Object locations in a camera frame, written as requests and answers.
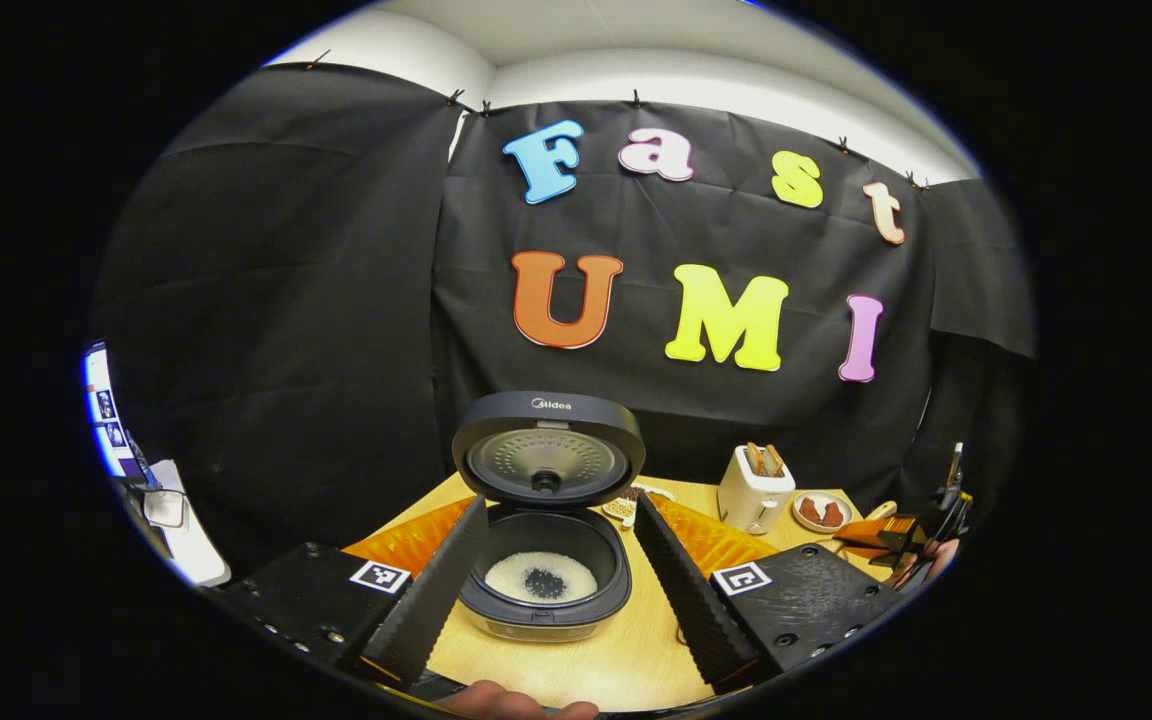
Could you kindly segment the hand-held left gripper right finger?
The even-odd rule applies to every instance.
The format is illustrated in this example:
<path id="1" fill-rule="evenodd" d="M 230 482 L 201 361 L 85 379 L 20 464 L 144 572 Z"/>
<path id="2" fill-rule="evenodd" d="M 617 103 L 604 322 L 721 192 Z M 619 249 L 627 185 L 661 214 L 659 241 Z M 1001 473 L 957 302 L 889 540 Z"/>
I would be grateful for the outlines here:
<path id="1" fill-rule="evenodd" d="M 823 662 L 902 605 L 895 589 L 812 541 L 704 574 L 664 515 L 673 503 L 641 495 L 636 505 L 634 535 L 717 694 Z"/>

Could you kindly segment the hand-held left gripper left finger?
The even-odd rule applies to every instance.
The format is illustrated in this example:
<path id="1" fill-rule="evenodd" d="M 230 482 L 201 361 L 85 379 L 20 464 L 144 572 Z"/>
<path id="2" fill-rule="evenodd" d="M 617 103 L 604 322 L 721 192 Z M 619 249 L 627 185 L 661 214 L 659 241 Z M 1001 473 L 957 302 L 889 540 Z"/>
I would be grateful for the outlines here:
<path id="1" fill-rule="evenodd" d="M 420 675 L 488 533 L 477 495 L 452 506 L 420 570 L 305 543 L 207 596 L 308 659 L 393 691 Z"/>

